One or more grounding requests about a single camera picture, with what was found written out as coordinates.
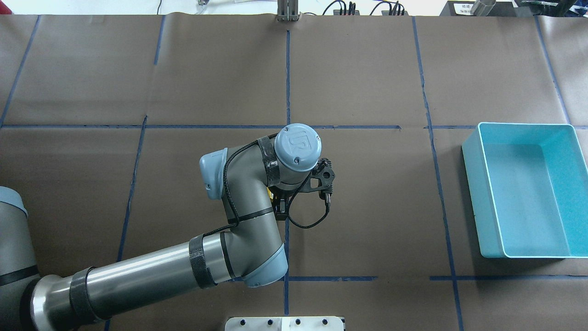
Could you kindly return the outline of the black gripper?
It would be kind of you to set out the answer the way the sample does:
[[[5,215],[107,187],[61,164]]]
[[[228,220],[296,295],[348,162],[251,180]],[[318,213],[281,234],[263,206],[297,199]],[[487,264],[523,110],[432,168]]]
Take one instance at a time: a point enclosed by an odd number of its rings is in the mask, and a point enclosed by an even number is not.
[[[269,187],[274,193],[274,200],[271,201],[271,207],[276,219],[287,219],[288,218],[288,206],[290,205],[294,190],[282,190],[279,187]]]

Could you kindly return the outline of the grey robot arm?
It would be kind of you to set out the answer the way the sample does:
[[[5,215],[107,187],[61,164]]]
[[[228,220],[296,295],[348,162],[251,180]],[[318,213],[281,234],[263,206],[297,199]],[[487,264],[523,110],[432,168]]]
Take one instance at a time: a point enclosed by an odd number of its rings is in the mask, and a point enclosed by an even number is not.
[[[288,262],[277,228],[279,204],[269,194],[296,195],[326,164],[321,152],[317,132],[294,123],[206,154],[199,162],[204,186],[210,199],[222,201],[227,226],[68,277],[40,276],[23,200],[2,187],[1,329],[67,331],[236,278],[250,288],[278,281]]]

